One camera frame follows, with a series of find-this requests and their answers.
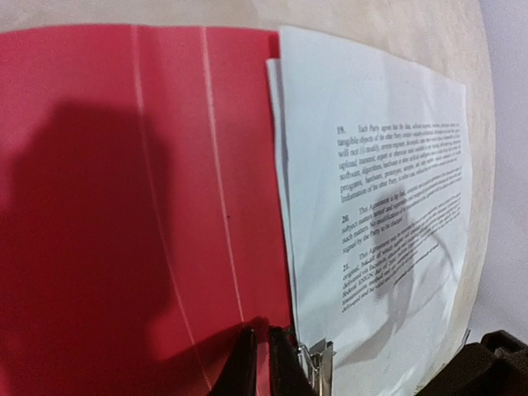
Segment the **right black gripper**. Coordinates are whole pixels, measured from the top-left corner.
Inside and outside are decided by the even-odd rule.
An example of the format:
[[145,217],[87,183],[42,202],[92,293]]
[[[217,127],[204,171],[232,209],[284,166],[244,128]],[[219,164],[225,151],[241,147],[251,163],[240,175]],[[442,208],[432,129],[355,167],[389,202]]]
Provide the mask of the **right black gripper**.
[[490,332],[465,345],[421,395],[527,395],[527,345],[509,332]]

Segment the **chrome spine lever clip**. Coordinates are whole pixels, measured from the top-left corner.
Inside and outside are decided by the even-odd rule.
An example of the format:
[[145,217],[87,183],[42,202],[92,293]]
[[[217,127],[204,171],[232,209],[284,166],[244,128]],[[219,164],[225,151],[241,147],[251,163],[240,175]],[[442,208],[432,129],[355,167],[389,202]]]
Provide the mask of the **chrome spine lever clip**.
[[333,342],[326,339],[311,348],[300,343],[297,346],[299,363],[308,378],[310,386],[319,396],[332,395]]

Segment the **printed paper sheet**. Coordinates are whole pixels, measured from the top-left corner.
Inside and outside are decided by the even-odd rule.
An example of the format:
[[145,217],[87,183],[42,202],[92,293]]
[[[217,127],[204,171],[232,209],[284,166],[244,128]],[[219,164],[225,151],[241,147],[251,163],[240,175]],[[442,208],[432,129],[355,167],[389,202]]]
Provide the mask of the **printed paper sheet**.
[[299,341],[336,395],[411,395],[446,346],[468,244],[464,84],[355,41],[279,32],[288,264]]
[[293,258],[291,227],[290,227],[290,194],[288,182],[288,153],[285,142],[285,109],[284,93],[281,74],[281,61],[268,59],[266,61],[268,85],[271,98],[271,110],[274,123],[275,168],[278,195],[280,199],[280,213],[285,240],[285,255],[290,282],[290,307],[292,316],[292,332],[296,340],[298,336],[298,309],[296,295],[295,265]]

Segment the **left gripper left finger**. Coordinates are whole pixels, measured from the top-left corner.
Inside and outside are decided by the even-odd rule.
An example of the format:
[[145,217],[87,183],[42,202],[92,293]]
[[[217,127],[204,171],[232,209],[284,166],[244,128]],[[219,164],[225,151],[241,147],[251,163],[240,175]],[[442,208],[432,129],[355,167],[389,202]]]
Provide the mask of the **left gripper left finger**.
[[211,396],[255,396],[257,392],[257,336],[244,328],[224,364]]

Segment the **red file folder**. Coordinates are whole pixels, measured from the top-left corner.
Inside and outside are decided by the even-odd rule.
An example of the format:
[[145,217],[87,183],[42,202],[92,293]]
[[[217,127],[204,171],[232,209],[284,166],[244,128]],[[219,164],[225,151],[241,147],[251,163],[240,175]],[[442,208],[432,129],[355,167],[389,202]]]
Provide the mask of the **red file folder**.
[[205,395],[245,326],[271,392],[278,54],[253,29],[2,34],[2,394]]

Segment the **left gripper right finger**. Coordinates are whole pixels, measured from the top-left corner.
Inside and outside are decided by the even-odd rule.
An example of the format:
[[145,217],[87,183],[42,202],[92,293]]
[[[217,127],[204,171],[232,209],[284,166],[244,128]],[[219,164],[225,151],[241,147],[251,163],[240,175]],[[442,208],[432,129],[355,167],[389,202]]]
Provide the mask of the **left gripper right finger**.
[[315,396],[296,353],[280,327],[269,327],[272,396]]

